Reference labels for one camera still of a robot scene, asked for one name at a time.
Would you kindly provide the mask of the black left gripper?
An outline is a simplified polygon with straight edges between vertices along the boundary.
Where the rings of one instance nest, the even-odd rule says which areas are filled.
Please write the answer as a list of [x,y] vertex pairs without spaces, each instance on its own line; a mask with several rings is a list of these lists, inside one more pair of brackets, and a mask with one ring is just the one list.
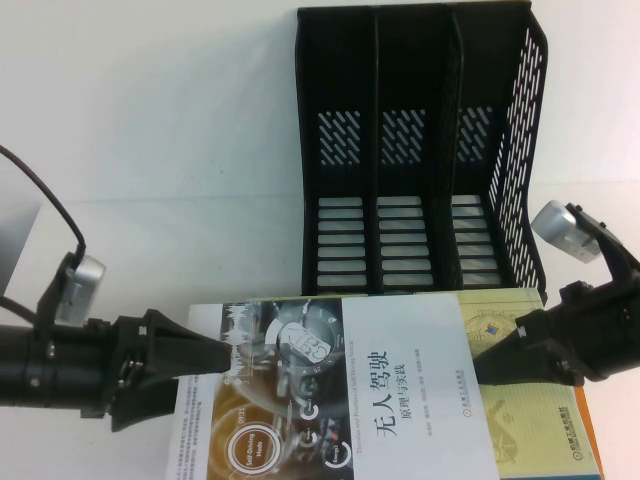
[[158,310],[110,323],[49,329],[49,406],[83,417],[111,416],[111,431],[175,411],[176,380],[160,378],[224,373],[231,346],[198,334]]

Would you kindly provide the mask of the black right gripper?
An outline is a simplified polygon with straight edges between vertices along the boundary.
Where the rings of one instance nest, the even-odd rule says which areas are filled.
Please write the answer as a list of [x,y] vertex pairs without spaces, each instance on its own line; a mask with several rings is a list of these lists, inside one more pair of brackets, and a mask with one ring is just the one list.
[[639,274],[597,287],[577,281],[561,301],[516,321],[519,344],[500,342],[474,358],[482,385],[582,387],[639,366]]

